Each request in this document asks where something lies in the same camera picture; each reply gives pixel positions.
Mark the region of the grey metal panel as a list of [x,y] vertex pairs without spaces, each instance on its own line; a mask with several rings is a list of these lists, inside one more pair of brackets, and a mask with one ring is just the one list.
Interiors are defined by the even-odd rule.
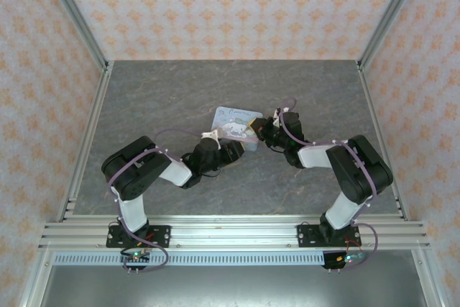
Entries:
[[120,267],[52,269],[41,307],[426,307],[409,269],[328,274],[320,267]]

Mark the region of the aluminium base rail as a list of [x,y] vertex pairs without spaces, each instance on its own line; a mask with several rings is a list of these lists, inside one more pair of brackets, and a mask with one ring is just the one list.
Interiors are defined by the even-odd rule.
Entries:
[[[103,249],[109,215],[72,215],[47,223],[39,248],[54,250]],[[282,250],[298,248],[297,227],[319,222],[317,215],[150,216],[153,225],[169,225],[172,251]],[[392,214],[363,215],[359,221],[362,249],[430,249],[432,241],[421,221]]]

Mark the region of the aluminium side rail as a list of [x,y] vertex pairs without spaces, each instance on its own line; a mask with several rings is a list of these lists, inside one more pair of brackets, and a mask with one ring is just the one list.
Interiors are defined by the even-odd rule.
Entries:
[[[362,87],[366,96],[369,112],[374,123],[379,146],[382,150],[383,158],[389,167],[394,170],[394,167],[392,166],[392,158],[385,144],[382,127],[380,126],[376,108],[369,91],[368,82],[364,73],[364,66],[359,60],[356,61],[356,68],[359,73],[360,81],[362,82]],[[414,222],[413,218],[409,214],[408,205],[402,191],[400,190],[400,184],[398,183],[396,177],[394,183],[392,184],[392,190],[395,196],[396,205],[400,208],[400,215],[403,219],[403,223],[406,224],[410,221]],[[425,301],[426,307],[450,307],[449,299],[446,297],[446,291],[442,287],[431,243],[429,242],[425,246],[417,244],[415,249],[411,250],[411,258],[418,275],[421,290],[423,291],[423,300]]]
[[[64,194],[63,201],[57,213],[56,222],[58,224],[63,222],[69,202],[77,200],[113,67],[113,60],[108,61],[102,67],[96,91],[93,95],[90,112],[86,120],[83,137],[78,148],[78,155],[74,164],[70,185]],[[37,253],[36,260],[32,265],[31,273],[29,274],[19,302],[19,307],[41,307],[54,266],[55,256],[56,251],[50,248]]]

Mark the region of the aluminium frame post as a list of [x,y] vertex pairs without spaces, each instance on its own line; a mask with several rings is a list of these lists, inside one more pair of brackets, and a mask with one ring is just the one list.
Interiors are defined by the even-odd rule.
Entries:
[[81,10],[79,9],[76,0],[60,0],[60,3],[65,8],[68,16],[70,17],[79,35],[86,44],[86,47],[88,48],[92,58],[95,60],[97,66],[100,67],[102,70],[107,69],[109,61],[104,56],[87,21],[85,20]]
[[367,43],[364,52],[362,53],[362,56],[356,62],[359,71],[363,72],[365,68],[370,64],[374,54],[385,38],[387,31],[391,27],[404,3],[405,0],[390,0],[376,29],[373,31],[372,36],[370,37],[369,42]]

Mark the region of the blue cartoon tin box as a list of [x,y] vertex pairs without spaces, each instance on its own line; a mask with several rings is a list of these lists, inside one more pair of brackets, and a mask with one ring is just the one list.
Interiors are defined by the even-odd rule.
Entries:
[[219,106],[216,109],[211,129],[217,129],[220,138],[241,142],[246,151],[254,152],[258,148],[259,140],[249,123],[262,117],[262,113],[257,111]]

